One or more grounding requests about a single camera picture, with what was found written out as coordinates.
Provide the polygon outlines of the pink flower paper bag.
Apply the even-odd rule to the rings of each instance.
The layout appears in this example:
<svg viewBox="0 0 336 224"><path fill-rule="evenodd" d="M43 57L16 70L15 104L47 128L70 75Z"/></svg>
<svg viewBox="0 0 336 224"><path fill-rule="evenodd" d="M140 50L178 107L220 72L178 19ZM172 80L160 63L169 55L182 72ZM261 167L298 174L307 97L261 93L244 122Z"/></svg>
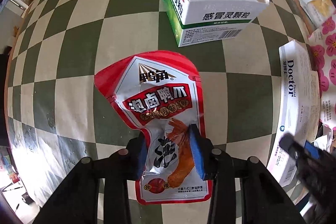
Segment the pink flower paper bag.
<svg viewBox="0 0 336 224"><path fill-rule="evenodd" d="M313 55L319 79L321 98L320 121L335 130L336 89L336 33L335 15L329 17L309 36L308 44Z"/></svg>

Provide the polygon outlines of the white Doctor toothpaste box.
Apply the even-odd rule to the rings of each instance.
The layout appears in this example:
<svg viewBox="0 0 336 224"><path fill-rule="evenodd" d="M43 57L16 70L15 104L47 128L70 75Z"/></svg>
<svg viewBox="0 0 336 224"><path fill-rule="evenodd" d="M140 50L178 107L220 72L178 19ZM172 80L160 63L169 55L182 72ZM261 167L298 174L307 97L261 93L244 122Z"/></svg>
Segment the white Doctor toothpaste box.
<svg viewBox="0 0 336 224"><path fill-rule="evenodd" d="M311 69L305 44L292 40L279 48L281 99L276 137L267 169L282 186L291 183L295 161L280 148L280 139L290 133L300 145L314 141L319 123L318 73Z"/></svg>

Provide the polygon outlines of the red duck claw snack packet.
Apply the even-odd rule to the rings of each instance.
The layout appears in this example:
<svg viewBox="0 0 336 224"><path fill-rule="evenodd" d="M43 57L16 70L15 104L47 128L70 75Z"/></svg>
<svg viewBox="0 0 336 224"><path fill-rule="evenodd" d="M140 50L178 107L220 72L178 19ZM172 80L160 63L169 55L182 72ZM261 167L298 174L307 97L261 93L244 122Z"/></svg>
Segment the red duck claw snack packet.
<svg viewBox="0 0 336 224"><path fill-rule="evenodd" d="M143 133L145 166L135 182L143 205L193 203L211 197L197 173L189 126L205 134L201 78L195 65L172 51L126 57L97 72L94 84L131 129Z"/></svg>

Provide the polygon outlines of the green checkered tablecloth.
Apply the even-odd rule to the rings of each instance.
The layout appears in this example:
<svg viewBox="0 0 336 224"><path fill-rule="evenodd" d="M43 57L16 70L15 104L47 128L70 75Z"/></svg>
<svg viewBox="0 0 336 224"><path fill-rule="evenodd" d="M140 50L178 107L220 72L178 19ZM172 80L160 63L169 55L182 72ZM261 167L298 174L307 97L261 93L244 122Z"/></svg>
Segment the green checkered tablecloth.
<svg viewBox="0 0 336 224"><path fill-rule="evenodd" d="M234 39L183 48L161 0L34 0L7 77L10 144L28 194L43 206L82 157L108 157L137 136L93 77L146 51L178 52L195 64L214 146L267 162L280 108L278 49L307 37L293 0L270 0Z"/></svg>

